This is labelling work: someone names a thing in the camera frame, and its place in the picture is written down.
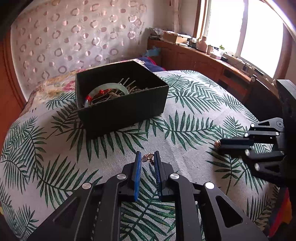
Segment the circle pattern sheer curtain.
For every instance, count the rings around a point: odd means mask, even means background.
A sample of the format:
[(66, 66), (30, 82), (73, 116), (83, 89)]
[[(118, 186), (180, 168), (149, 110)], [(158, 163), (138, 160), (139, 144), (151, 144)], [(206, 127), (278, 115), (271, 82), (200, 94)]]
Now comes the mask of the circle pattern sheer curtain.
[(24, 96), (43, 81), (140, 53), (145, 1), (35, 1), (11, 27)]

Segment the gold pendant earring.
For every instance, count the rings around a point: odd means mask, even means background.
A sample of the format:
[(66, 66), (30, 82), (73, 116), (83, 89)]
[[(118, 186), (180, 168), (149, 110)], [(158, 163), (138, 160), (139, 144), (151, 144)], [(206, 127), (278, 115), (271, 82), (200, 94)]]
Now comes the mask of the gold pendant earring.
[(154, 154), (153, 153), (148, 153), (143, 155), (142, 157), (142, 162), (149, 162), (152, 166), (154, 165)]

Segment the pink ceramic bottle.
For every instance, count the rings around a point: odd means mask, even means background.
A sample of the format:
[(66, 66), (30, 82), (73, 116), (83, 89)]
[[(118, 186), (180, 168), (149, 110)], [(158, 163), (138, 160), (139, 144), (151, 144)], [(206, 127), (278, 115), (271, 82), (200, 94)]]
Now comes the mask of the pink ceramic bottle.
[(206, 43), (206, 40), (207, 40), (207, 37), (206, 36), (202, 36), (200, 41), (197, 42), (197, 49), (203, 53), (206, 53), (207, 52), (207, 48), (208, 48), (208, 45)]

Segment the beige tied window curtain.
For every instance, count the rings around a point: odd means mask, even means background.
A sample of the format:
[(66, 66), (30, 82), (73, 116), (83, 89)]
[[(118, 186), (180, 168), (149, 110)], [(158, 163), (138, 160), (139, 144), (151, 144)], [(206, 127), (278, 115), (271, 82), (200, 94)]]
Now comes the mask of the beige tied window curtain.
[(183, 0), (173, 0), (173, 31), (176, 33), (182, 32), (181, 24), (181, 8), (183, 5)]

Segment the floral quilt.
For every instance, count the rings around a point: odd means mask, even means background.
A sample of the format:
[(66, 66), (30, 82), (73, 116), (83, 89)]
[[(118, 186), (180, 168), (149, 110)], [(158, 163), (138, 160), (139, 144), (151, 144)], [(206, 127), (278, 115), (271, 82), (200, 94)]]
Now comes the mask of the floral quilt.
[(47, 109), (55, 109), (62, 104), (71, 102), (75, 98), (76, 74), (83, 72), (83, 69), (70, 71), (56, 77), (52, 77), (38, 84), (31, 92), (21, 116), (33, 112), (40, 105), (44, 104)]

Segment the window with wooden frame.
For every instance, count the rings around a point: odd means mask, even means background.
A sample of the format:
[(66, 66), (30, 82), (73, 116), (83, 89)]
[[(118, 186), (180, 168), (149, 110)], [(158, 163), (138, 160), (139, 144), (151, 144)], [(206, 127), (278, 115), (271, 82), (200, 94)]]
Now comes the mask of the window with wooden frame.
[(275, 1), (198, 1), (193, 36), (269, 80), (288, 79), (294, 36)]

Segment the palm leaf print blanket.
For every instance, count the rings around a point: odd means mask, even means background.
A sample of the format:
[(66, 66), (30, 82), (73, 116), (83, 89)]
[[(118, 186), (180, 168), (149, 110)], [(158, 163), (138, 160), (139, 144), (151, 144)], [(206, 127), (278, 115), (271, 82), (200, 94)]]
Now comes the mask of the palm leaf print blanket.
[(79, 120), (74, 73), (47, 81), (31, 97), (1, 152), (1, 210), (17, 240), (27, 240), (82, 184), (104, 183), (134, 161), (142, 169), (139, 195), (122, 205), (120, 238), (175, 240), (175, 207), (157, 195), (155, 151), (191, 182), (213, 182), (258, 228), (267, 228), (278, 189), (214, 148), (218, 139), (246, 134), (257, 118), (198, 72), (157, 76), (169, 87), (164, 112), (96, 138)]

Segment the black jewelry box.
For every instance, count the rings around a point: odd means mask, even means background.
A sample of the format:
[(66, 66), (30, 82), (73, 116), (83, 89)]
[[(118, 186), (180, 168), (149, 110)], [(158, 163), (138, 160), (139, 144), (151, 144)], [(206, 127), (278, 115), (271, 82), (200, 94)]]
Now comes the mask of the black jewelry box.
[[(95, 88), (110, 83), (135, 87), (138, 91), (86, 105)], [(75, 84), (78, 116), (90, 138), (162, 114), (169, 90), (165, 81), (136, 61), (103, 65), (77, 73)]]

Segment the navy blue blanket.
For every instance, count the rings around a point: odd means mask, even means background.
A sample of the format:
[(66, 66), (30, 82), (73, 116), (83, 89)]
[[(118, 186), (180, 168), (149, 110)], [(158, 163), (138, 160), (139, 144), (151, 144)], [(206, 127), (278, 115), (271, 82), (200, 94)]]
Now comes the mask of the navy blue blanket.
[(150, 57), (140, 57), (138, 60), (142, 61), (144, 66), (153, 73), (166, 71), (164, 68), (158, 66)]

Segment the silver hair comb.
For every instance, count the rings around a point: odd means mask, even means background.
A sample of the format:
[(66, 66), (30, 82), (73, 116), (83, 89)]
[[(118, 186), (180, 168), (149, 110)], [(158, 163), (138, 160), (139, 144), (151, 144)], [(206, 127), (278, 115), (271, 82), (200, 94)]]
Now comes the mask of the silver hair comb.
[(107, 89), (108, 98), (122, 97), (124, 95), (133, 94), (142, 90), (148, 90), (147, 87), (140, 87), (136, 80), (124, 78), (118, 83), (111, 83)]

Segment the blue tissue box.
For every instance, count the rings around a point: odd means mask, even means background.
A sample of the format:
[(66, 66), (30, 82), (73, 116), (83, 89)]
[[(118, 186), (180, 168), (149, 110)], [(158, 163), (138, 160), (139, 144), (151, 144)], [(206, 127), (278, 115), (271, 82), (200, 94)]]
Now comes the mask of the blue tissue box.
[(161, 54), (161, 48), (157, 48), (155, 46), (153, 46), (152, 49), (148, 49), (146, 50), (146, 52), (144, 53), (144, 57), (157, 57), (160, 56)]

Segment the cardboard box on cabinet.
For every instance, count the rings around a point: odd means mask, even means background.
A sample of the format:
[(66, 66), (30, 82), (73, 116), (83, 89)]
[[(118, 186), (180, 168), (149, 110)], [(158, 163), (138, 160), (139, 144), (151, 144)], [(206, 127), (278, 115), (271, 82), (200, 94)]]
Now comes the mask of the cardboard box on cabinet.
[(172, 31), (164, 31), (162, 38), (165, 41), (175, 44), (186, 44), (190, 39), (192, 39), (192, 37), (189, 35), (179, 34)]

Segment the wooden side cabinet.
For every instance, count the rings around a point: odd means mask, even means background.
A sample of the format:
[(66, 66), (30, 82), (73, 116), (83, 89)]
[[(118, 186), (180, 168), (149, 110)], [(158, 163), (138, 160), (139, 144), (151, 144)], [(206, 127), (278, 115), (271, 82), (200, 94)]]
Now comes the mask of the wooden side cabinet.
[(154, 47), (161, 49), (159, 55), (153, 57), (158, 66), (166, 70), (194, 70), (205, 75), (241, 101), (259, 121), (282, 117), (278, 97), (257, 76), (249, 77), (193, 48), (149, 38), (147, 49)]

